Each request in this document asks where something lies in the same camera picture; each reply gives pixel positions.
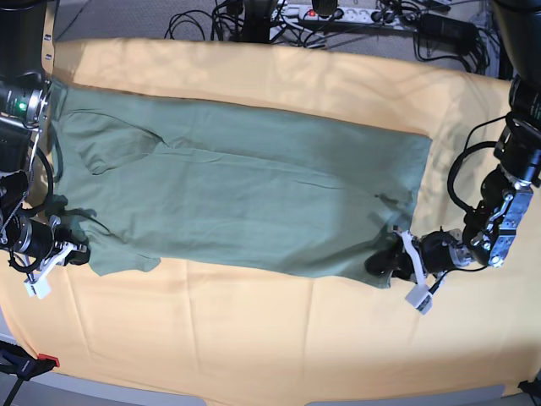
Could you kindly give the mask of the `robot arm image left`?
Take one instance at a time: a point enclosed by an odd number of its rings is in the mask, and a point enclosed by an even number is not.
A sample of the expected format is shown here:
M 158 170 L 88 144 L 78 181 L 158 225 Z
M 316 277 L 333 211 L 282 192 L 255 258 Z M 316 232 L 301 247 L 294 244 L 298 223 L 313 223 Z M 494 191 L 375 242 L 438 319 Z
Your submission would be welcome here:
M 52 203 L 51 164 L 39 147 L 51 81 L 44 67 L 52 42 L 47 21 L 56 1 L 1 3 L 1 248 L 9 265 L 31 274 L 47 266 L 84 265 L 88 245 L 56 217 L 36 220 Z

